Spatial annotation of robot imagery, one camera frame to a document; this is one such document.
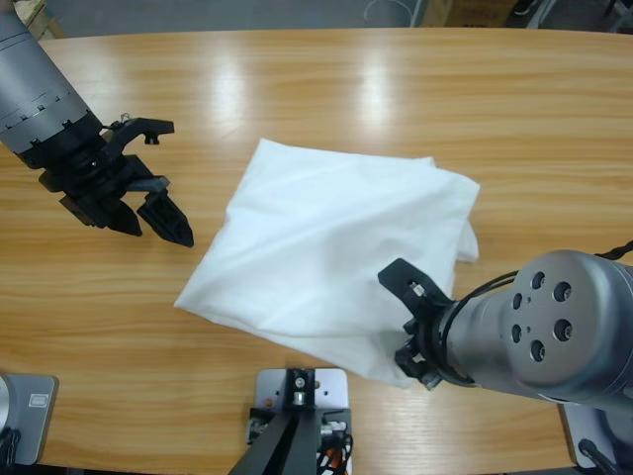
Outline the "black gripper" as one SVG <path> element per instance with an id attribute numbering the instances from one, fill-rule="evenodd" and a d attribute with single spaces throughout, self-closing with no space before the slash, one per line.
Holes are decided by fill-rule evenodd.
<path id="1" fill-rule="evenodd" d="M 454 307 L 454 301 L 427 274 L 402 258 L 380 271 L 378 280 L 411 313 L 411 319 L 404 324 L 408 339 L 395 353 L 395 362 L 405 376 L 427 390 L 442 381 L 474 387 L 472 378 L 449 365 L 442 349 L 442 322 Z"/>
<path id="2" fill-rule="evenodd" d="M 153 174 L 135 155 L 125 155 L 138 136 L 145 144 L 175 132 L 172 121 L 133 118 L 106 127 L 94 115 L 72 122 L 45 141 L 35 139 L 21 153 L 32 169 L 42 169 L 40 183 L 64 194 L 60 203 L 86 226 L 140 236 L 143 218 L 162 239 L 194 246 L 187 217 L 169 198 L 169 181 Z"/>

